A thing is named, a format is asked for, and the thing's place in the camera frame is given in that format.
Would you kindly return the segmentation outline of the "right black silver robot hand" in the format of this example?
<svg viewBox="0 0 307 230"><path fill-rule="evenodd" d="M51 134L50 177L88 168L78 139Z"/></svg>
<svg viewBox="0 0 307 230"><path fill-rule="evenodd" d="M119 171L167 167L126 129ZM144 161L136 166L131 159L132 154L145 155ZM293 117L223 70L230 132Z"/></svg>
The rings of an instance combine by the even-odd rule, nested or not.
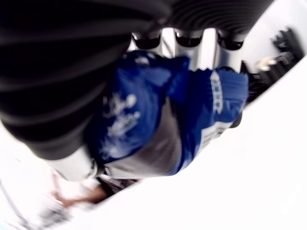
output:
<svg viewBox="0 0 307 230"><path fill-rule="evenodd" d="M84 129L131 35L148 47L166 27L217 29L236 47L269 0L3 0L0 119L69 181L97 173Z"/></svg>

